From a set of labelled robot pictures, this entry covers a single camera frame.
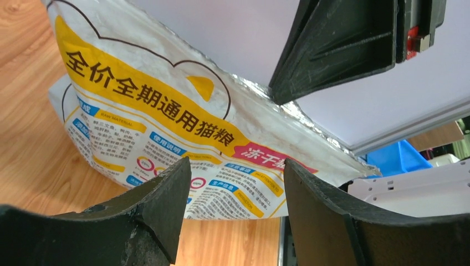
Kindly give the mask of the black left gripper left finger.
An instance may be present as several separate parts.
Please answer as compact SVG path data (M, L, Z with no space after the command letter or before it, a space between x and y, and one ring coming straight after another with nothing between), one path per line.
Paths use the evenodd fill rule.
M1 205L2 265L172 265L191 183L188 158L76 213Z

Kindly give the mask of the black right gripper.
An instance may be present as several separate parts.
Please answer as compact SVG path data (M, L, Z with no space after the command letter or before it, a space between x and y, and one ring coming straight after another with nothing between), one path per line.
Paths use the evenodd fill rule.
M446 4L446 0L300 1L269 83L269 97L285 104L410 60L434 45Z

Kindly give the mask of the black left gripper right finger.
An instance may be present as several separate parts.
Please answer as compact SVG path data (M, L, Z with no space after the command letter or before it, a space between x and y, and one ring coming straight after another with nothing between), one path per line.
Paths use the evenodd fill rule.
M284 187L299 265L468 265L469 215L417 218L374 206L287 159Z

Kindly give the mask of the cat food bag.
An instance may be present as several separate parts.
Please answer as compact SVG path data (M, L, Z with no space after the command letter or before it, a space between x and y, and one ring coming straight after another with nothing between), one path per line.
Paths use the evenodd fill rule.
M379 173L131 2L44 5L67 70L49 98L74 145L127 188L189 158L186 218L286 216L288 158L334 186Z

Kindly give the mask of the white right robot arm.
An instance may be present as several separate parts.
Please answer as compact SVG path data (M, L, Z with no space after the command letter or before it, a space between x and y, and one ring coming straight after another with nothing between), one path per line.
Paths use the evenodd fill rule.
M415 217L469 212L469 160L405 169L400 141L469 115L468 1L301 1L271 81L382 177L352 195Z

